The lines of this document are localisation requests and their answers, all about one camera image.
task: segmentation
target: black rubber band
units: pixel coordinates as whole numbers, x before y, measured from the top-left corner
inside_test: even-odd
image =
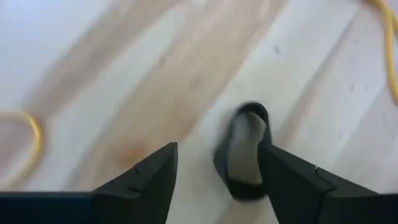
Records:
[[[266,124],[266,130],[264,131],[262,140],[261,142],[259,142],[259,145],[257,147],[257,154],[258,150],[264,148],[263,146],[272,144],[267,110],[260,103],[246,103],[237,110],[232,120],[230,121],[226,132],[226,136],[220,142],[220,145],[217,147],[215,151],[213,162],[216,167],[218,175],[221,177],[224,184],[227,186],[233,198],[238,200],[258,200],[260,198],[263,198],[267,194],[264,184],[249,184],[238,180],[231,180],[228,174],[229,150],[233,138],[234,124],[236,118],[239,115],[245,113],[254,113],[258,115],[258,117],[260,117]]]

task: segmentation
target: wood grain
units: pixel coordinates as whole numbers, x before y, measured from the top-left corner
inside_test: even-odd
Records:
[[[178,141],[168,223],[277,223],[267,199],[232,201],[211,158],[236,107],[259,101],[277,146],[397,191],[384,27],[364,1],[35,6],[0,5],[0,108],[27,110],[45,128],[45,157],[21,190],[91,190]],[[25,132],[0,127],[1,177],[27,157]]]

